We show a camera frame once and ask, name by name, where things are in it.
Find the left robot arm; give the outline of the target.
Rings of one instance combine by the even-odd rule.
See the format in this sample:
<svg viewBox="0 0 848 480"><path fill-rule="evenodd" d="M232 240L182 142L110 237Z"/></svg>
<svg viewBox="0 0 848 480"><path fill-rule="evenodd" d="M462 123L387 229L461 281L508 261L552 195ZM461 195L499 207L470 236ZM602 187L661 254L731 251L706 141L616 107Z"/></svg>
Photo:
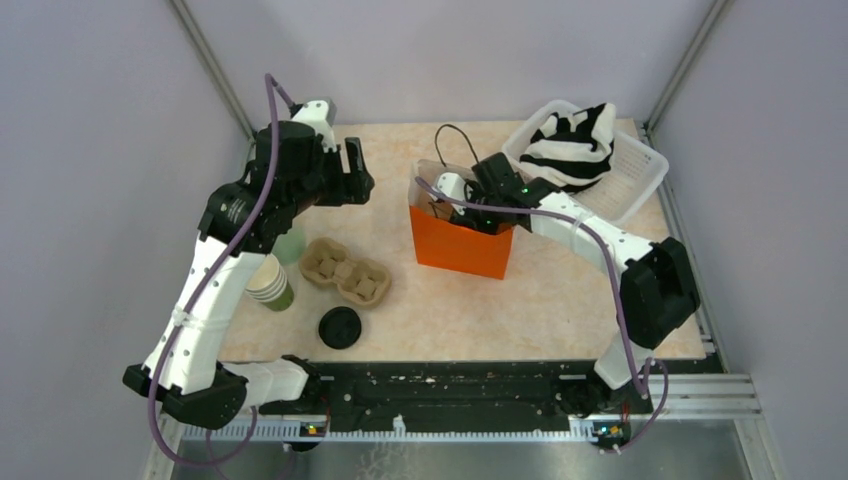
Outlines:
<svg viewBox="0 0 848 480"><path fill-rule="evenodd" d="M283 401L297 413L319 404L318 372L292 355L266 362L223 363L219 352L249 280L279 236L311 206L368 202L374 179L361 143L339 145L336 106L309 100L265 128L256 154L236 181L209 197L198 226L193 261L171 318L147 359L126 368L123 383L160 402L176 420L209 430L246 408Z"/></svg>

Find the stack of black cup lids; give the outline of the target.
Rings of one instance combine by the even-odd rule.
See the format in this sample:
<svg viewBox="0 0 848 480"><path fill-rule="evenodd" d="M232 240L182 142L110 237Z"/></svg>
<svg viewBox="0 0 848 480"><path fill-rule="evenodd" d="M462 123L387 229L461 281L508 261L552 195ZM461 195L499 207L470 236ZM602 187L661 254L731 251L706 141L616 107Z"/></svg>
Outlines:
<svg viewBox="0 0 848 480"><path fill-rule="evenodd" d="M329 348L344 350L353 346L362 334L362 321L356 311L339 306L327 311L318 325L318 335Z"/></svg>

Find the stack of green paper cups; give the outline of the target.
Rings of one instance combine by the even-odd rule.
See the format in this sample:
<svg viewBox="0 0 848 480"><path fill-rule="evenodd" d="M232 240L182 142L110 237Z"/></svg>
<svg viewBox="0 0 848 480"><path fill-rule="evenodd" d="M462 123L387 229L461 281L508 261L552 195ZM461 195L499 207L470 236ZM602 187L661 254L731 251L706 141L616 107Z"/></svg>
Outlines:
<svg viewBox="0 0 848 480"><path fill-rule="evenodd" d="M266 308L282 312L294 301L287 274L274 255L267 256L245 287L246 294Z"/></svg>

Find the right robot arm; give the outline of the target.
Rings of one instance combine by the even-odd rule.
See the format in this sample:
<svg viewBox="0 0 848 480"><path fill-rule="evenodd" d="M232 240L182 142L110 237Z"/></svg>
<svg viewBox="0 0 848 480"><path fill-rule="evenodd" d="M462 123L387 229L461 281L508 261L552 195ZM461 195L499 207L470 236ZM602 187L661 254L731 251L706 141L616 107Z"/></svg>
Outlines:
<svg viewBox="0 0 848 480"><path fill-rule="evenodd" d="M491 214L494 225L518 225L554 240L606 274L618 334L595 361L597 378L586 385L586 397L594 409L612 412L626 400L626 385L645 395L655 349L701 305L685 245L673 237L650 241L612 225L554 183L524 180L503 154L475 164L472 172L484 194L478 202L467 199L467 181L458 174L415 182L436 200Z"/></svg>

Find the orange paper bag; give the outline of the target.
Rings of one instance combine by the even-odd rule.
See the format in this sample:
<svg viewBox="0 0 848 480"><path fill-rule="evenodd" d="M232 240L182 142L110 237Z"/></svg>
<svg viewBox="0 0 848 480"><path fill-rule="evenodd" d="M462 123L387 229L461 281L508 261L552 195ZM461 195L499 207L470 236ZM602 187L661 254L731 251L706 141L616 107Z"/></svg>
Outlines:
<svg viewBox="0 0 848 480"><path fill-rule="evenodd" d="M447 129L460 135L468 148L468 154L458 165L449 162L440 146L440 135ZM479 155L467 134L453 124L439 126L433 143L436 158L414 164L408 188L408 211L417 262L424 266L503 279L511 255L514 228L508 226L498 234L490 235L451 224L448 217L452 212L452 202L429 193L416 182L421 178L436 190L435 181L445 172L473 179L472 169L466 165L478 163Z"/></svg>

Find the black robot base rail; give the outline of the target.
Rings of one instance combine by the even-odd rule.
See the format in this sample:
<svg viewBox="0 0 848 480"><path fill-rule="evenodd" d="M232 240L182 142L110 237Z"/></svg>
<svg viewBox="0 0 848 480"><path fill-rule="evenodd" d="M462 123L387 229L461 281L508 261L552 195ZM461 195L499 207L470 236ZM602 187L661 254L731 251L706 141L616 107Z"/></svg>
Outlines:
<svg viewBox="0 0 848 480"><path fill-rule="evenodd" d="M300 399L262 415L317 415L333 432L378 432L402 418L412 433L566 431L572 418L647 414L632 386L607 387L589 360L313 362Z"/></svg>

